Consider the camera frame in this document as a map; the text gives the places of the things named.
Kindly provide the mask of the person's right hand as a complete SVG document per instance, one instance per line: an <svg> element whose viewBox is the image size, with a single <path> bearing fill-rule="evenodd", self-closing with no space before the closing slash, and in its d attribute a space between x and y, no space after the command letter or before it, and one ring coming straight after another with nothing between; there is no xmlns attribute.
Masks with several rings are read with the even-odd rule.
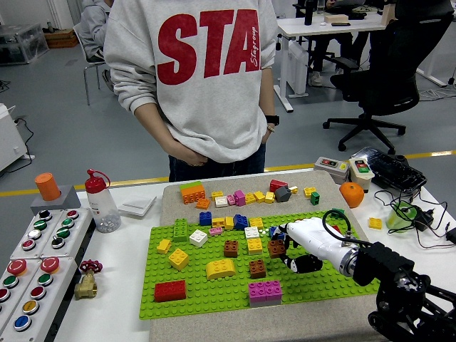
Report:
<svg viewBox="0 0 456 342"><path fill-rule="evenodd" d="M186 162L188 165L194 167L203 166L208 161L208 158L204 155L191 150L179 141L173 139L165 144L165 151L178 160Z"/></svg>

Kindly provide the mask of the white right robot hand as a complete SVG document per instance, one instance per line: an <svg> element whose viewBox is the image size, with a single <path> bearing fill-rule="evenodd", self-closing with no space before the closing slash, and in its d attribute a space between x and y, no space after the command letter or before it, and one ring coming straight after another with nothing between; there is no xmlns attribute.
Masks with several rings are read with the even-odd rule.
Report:
<svg viewBox="0 0 456 342"><path fill-rule="evenodd" d="M323 227L322 218L312 217L280 224L274 228L273 232L273 240L284 233L286 242L292 239L313 255L313 257L304 255L295 259L282 255L281 260L293 272L302 274L319 270L322 267L322 261L328 260L344 276L353 275L358 248L353 244L344 245L338 239L338 237L343 237L342 234L334 229L333 233L336 236L329 234Z"/></svg>

